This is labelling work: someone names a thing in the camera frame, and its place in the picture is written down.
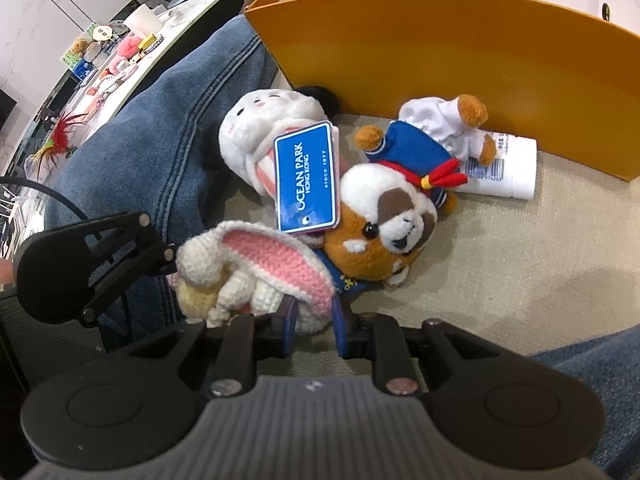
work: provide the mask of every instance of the gray plastic mount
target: gray plastic mount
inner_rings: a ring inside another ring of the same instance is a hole
[[[132,442],[132,446],[143,446]],[[41,462],[25,480],[604,480],[580,460],[514,471],[465,454],[417,399],[378,391],[365,376],[258,378],[236,398],[212,400],[193,430],[149,462],[76,471]]]

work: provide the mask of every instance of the beige carpet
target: beige carpet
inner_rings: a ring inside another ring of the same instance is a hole
[[[387,120],[341,116],[340,150],[352,162],[354,130]],[[640,184],[626,184],[539,153],[530,202],[461,195],[395,289],[364,292],[354,310],[391,314],[405,326],[440,317],[517,352],[530,353],[640,323]],[[274,225],[273,203],[247,186],[232,191],[226,218]],[[300,340],[290,361],[263,372],[364,373],[336,357],[331,330]]]

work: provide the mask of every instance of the orange cardboard panel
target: orange cardboard panel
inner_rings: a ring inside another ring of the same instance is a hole
[[[263,0],[247,16],[293,85],[326,86],[347,112],[470,93],[488,129],[640,174],[640,38],[602,19],[537,0]]]

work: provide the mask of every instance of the blue jeans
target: blue jeans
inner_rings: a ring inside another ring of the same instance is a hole
[[[184,242],[204,230],[198,197],[207,174],[196,136],[215,142],[225,113],[245,93],[268,88],[275,73],[244,16],[232,19],[82,145],[55,188],[89,218],[146,211],[164,240]],[[47,205],[47,228],[76,221],[64,206]],[[180,317],[164,278],[140,278],[127,301],[136,339]],[[124,333],[122,306],[114,304],[100,323]],[[580,378],[600,395],[608,425],[592,460],[616,480],[627,478],[639,465],[640,328],[534,358]]]
[[[270,88],[277,66],[244,16],[164,72],[78,148],[54,183],[89,218],[145,211],[165,241],[204,231],[198,200],[206,191],[201,141],[247,92]],[[78,222],[50,200],[47,228]],[[134,339],[181,317],[166,280],[140,278],[128,291]],[[120,302],[100,317],[107,347],[126,331]]]

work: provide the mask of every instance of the barcode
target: barcode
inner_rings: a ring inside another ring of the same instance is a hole
[[[476,158],[470,156],[466,160],[465,174],[469,178],[500,182],[504,179],[504,159],[495,158],[490,166],[483,166]]]

